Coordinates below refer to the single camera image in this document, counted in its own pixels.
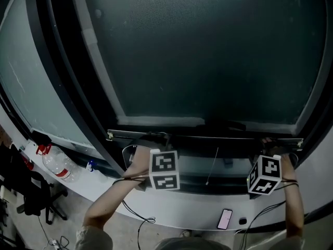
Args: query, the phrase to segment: sleeve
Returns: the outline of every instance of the sleeve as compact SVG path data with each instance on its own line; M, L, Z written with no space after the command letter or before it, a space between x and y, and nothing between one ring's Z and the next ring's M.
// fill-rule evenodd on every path
M103 230L93 226L83 226L76 232L75 250L112 250L111 237Z
M290 238L285 238L275 245L273 245L270 250L302 250L304 245L304 239L299 236L293 236Z

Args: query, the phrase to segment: phone screen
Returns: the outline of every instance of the phone screen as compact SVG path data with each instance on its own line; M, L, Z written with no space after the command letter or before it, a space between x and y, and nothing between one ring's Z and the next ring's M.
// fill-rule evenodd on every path
M219 225L217 225L218 229L221 229L221 230L227 229L232 213L233 212L231 210L228 210L228 209L223 210Z

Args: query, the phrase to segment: gray concrete floor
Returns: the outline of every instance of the gray concrete floor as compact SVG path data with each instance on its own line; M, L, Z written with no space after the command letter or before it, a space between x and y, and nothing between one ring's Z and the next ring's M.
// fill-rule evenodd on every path
M57 192L59 189L64 188L63 185L56 182L53 178L49 177L43 171L40 173L47 179L48 182L55 183L53 192ZM76 241L76 230L81 227L84 214L91 205L91 201L81 197L77 193L68 190L67 197L61 197L57 200L57 204L61 210L68 216L67 221L61 220L59 217L54 216L54 222L52 225L47 225L45 222L45 213L42 211L40 220L48 238L60 240L63 235L69 241L68 250L74 248ZM40 226L37 216L26 216L25 214L17 214L16 207L8 204L8 213L16 226L17 232L26 244L26 247L30 249L43 249L47 244L47 240ZM137 248L137 230L141 221L124 216L122 214L115 213L105 226L105 231L110 234L113 239L114 250L132 250ZM331 236L331 229L333 226L333 214L323 218L314 223L310 223L305 227L305 250L310 249L322 249L327 250L333 242ZM180 229L164 227L156 224L145 223L140 231L140 246L142 250L154 249L154 247L163 239L178 237L182 232ZM247 245L257 244L263 239L267 239L272 236L273 233L256 233L249 234ZM205 232L203 237L206 239L214 240L229 246L231 249L239 249L242 234L236 234L232 231L221 232ZM252 249L261 250L269 249L269 247L276 241L281 240L285 235L278 237L276 240L265 245L254 247ZM46 250L53 249L52 246L47 246Z

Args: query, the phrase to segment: cube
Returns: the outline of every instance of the cube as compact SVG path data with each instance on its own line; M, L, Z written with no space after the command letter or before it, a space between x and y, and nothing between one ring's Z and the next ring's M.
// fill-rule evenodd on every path
M260 155L247 177L248 192L270 195L281 179L281 157Z
M177 151L150 151L149 178L156 190L179 190L179 169Z

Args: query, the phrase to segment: white smartphone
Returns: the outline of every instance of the white smartphone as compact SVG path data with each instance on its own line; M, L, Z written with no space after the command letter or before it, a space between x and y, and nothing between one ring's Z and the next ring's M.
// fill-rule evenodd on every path
M223 210L220 222L217 225L218 229L226 230L228 228L228 224L229 224L232 213L233 213L232 210L229 210L229 209Z

